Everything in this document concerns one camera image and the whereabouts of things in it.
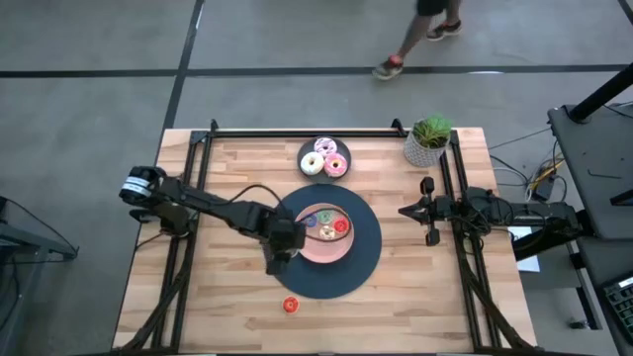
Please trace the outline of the dark grey desk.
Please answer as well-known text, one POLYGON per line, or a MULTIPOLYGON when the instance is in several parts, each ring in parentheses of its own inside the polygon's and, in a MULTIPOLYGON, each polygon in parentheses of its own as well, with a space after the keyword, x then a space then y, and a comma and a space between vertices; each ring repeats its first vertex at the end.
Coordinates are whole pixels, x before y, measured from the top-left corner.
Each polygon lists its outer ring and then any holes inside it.
POLYGON ((581 285, 577 292, 590 330, 608 331, 618 356, 633 356, 633 341, 619 324, 603 288, 633 277, 633 240, 583 238, 568 242, 581 285))

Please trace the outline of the black power adapter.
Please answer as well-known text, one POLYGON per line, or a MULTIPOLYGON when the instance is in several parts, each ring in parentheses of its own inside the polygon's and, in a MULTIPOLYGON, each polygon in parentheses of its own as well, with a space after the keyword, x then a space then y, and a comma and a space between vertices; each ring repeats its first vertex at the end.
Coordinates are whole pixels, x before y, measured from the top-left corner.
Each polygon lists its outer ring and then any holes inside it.
POLYGON ((547 202, 551 198, 555 182, 556 177, 554 175, 541 180, 534 188, 532 198, 539 202, 547 202))

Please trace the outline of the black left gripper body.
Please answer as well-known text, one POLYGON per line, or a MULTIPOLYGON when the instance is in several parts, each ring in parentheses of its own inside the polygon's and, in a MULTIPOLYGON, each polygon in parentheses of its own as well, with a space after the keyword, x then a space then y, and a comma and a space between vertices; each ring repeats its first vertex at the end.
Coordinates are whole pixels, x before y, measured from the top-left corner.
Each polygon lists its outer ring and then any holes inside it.
POLYGON ((281 275, 293 255, 305 245, 306 228, 284 215, 272 214, 264 219, 260 245, 267 275, 281 275))

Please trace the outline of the large white glazed donut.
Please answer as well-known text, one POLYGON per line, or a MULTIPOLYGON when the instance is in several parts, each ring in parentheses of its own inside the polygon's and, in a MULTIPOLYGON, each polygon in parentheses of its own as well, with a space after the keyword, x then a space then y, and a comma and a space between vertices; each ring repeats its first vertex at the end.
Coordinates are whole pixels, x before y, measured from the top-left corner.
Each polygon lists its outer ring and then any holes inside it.
POLYGON ((323 167, 324 158, 320 153, 315 151, 306 153, 300 162, 302 172, 309 176, 319 174, 323 167))

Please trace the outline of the grey metal desk frame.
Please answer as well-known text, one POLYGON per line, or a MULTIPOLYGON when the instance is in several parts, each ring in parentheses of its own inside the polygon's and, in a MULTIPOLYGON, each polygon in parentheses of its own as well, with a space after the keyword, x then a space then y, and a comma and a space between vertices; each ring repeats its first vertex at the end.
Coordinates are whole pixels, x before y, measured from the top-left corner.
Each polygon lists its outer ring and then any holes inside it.
POLYGON ((47 223, 17 202, 0 196, 0 356, 11 356, 22 332, 27 304, 46 264, 66 262, 78 249, 47 223), (10 224, 19 209, 57 240, 10 224))

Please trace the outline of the large pink sprinkled donut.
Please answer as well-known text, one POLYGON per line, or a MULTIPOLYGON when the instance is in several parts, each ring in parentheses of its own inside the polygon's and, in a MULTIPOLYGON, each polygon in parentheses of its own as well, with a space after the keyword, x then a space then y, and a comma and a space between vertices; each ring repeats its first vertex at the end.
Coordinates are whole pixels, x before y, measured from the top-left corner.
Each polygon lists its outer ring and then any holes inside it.
POLYGON ((324 158, 324 171, 328 177, 340 177, 347 171, 347 159, 340 153, 332 153, 324 158))

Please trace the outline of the dark blue woven placemat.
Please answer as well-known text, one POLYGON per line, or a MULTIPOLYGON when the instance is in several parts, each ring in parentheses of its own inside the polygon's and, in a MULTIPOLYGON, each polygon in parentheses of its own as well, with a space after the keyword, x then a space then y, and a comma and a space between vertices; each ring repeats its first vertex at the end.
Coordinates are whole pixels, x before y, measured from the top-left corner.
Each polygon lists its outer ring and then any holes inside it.
POLYGON ((296 295, 334 299, 361 287, 376 269, 382 250, 382 233, 369 204, 356 193, 336 185, 314 184, 298 189, 282 200, 294 215, 318 203, 332 204, 351 217, 354 237, 350 250, 327 264, 298 256, 276 280, 296 295))

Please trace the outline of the black round pole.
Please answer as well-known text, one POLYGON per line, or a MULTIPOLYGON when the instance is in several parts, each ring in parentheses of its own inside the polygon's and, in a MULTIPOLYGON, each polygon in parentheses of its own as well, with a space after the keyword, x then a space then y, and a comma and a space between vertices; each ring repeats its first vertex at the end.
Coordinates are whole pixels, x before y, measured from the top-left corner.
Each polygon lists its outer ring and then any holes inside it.
POLYGON ((584 123, 590 115, 633 85, 633 62, 596 89, 568 112, 575 123, 584 123))

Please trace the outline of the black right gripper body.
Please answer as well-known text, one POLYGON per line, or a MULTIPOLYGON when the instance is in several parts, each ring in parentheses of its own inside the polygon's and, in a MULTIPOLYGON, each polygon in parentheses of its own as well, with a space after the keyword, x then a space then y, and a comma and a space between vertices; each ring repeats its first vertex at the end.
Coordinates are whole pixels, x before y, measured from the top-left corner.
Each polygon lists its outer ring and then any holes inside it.
POLYGON ((427 245, 437 245, 440 242, 439 229, 435 227, 437 220, 448 220, 452 216, 453 200, 448 196, 432 197, 435 185, 430 176, 426 176, 420 183, 422 193, 423 222, 427 225, 425 242, 427 245))

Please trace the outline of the pink round plate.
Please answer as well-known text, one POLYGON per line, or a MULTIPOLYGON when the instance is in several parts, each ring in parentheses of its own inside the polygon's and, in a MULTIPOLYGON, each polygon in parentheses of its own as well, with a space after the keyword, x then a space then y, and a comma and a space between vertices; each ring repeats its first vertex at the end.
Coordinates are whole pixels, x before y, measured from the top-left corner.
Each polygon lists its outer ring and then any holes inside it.
POLYGON ((304 217, 308 215, 317 216, 317 213, 323 210, 334 211, 333 221, 329 224, 318 222, 314 227, 307 227, 304 224, 306 227, 305 245, 299 250, 299 253, 311 262, 328 264, 341 259, 350 251, 354 241, 354 227, 351 217, 342 208, 328 203, 318 203, 306 207, 297 215, 296 221, 302 223, 304 217), (319 230, 323 225, 329 225, 333 228, 333 223, 341 218, 349 220, 350 226, 346 233, 336 233, 334 240, 323 240, 319 237, 319 230))

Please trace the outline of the plant in white patterned pot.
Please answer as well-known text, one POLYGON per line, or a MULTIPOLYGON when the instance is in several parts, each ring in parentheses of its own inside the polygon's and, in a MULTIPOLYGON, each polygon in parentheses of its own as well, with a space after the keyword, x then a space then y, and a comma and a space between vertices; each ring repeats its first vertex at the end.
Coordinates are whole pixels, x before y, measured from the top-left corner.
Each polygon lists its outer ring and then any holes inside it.
POLYGON ((418 120, 407 135, 405 158, 416 167, 435 165, 450 142, 451 132, 451 122, 442 115, 418 120))

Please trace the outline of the black aluminium table frame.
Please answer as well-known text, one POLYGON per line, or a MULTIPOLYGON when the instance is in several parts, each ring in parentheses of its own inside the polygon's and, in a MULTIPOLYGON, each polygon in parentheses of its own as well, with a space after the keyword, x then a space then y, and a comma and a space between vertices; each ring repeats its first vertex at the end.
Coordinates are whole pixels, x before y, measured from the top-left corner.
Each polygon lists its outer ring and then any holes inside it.
MULTIPOLYGON (((222 353, 434 353, 473 350, 464 289, 448 222, 441 240, 425 245, 425 228, 398 214, 415 203, 424 176, 443 194, 440 166, 417 168, 404 156, 393 129, 230 130, 211 138, 206 190, 229 199, 250 184, 284 198, 309 181, 297 153, 309 135, 339 135, 351 150, 350 171, 336 183, 358 194, 375 213, 382 233, 377 268, 358 289, 331 300, 299 297, 266 276, 257 241, 203 217, 193 252, 177 350, 222 353), (288 314, 283 300, 297 296, 288 314)), ((509 236, 494 230, 484 239, 492 298, 530 344, 535 333, 509 236)), ((163 236, 135 254, 113 347, 124 346, 155 308, 167 262, 163 236)))

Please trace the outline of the large lilac glazed donut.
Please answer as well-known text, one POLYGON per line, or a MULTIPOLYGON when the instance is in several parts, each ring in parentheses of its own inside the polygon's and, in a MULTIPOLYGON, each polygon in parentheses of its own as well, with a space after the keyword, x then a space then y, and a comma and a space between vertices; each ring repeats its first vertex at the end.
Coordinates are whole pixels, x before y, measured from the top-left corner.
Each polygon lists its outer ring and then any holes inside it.
POLYGON ((337 152, 337 143, 330 137, 318 137, 314 143, 314 152, 320 154, 322 157, 327 157, 337 152))

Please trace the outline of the black support beam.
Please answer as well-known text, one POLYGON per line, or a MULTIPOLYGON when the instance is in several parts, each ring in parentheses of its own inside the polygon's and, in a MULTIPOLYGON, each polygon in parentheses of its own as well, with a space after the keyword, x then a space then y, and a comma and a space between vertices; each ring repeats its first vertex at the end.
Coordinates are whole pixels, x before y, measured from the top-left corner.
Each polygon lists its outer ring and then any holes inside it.
POLYGON ((594 231, 591 228, 547 226, 515 240, 512 248, 515 259, 521 261, 578 238, 593 236, 594 231))

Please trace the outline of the dark grey round plate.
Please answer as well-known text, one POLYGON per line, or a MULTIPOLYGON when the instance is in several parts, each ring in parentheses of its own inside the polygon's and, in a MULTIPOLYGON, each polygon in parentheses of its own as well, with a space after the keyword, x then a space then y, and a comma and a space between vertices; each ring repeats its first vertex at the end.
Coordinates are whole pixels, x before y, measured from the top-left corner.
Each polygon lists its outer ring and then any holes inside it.
POLYGON ((311 181, 313 183, 332 184, 332 183, 336 182, 337 180, 341 179, 343 176, 345 176, 347 174, 347 172, 349 171, 349 167, 350 167, 350 164, 351 164, 351 153, 350 153, 349 148, 340 139, 337 139, 337 138, 332 137, 332 136, 329 136, 328 139, 331 139, 336 144, 336 152, 338 154, 340 154, 344 158, 345 163, 346 163, 345 171, 342 172, 341 175, 337 176, 337 177, 329 176, 327 174, 327 172, 325 171, 325 167, 323 167, 319 172, 317 172, 315 174, 308 174, 308 173, 304 172, 303 169, 301 168, 301 162, 302 162, 303 158, 307 154, 315 151, 315 144, 316 144, 316 142, 318 140, 318 137, 310 138, 298 150, 296 161, 297 161, 297 166, 298 166, 299 170, 301 171, 301 173, 309 181, 311 181))

